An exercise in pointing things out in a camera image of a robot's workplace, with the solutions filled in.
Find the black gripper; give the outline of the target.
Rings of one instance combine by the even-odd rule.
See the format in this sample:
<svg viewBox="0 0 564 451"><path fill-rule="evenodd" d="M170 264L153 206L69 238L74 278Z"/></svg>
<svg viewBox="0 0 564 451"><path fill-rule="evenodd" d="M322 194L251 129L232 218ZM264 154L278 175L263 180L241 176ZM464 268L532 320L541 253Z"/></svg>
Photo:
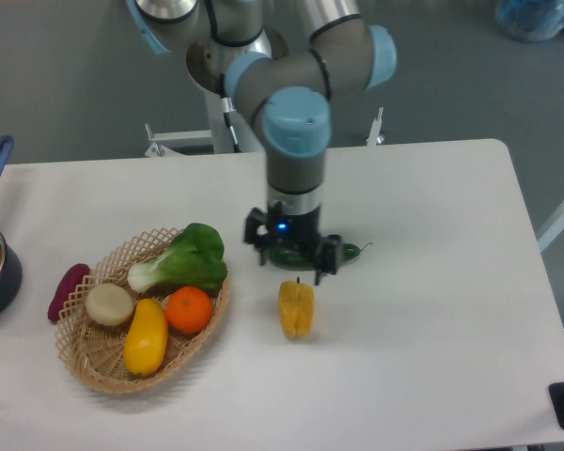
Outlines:
<svg viewBox="0 0 564 451"><path fill-rule="evenodd" d="M318 286L325 275L336 275L342 266L342 237L320 233L320 212L317 207L306 214L286 214L281 202L266 211L253 208L245 218L243 241L258 252L260 266L267 263L272 248L298 251L313 263Z"/></svg>

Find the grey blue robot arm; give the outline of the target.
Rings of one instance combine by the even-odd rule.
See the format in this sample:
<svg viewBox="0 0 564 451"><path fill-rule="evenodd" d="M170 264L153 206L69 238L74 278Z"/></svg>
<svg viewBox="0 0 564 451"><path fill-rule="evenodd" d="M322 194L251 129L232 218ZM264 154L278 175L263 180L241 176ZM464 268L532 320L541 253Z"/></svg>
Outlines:
<svg viewBox="0 0 564 451"><path fill-rule="evenodd" d="M261 259L275 247L299 252L317 276L343 263L343 241L319 230L330 103L389 80L398 52L389 32L367 24L354 1L303 1L306 51L261 52L259 1L131 1L127 8L158 54L211 45L216 93L229 100L266 154L267 208L252 210L244 241Z"/></svg>

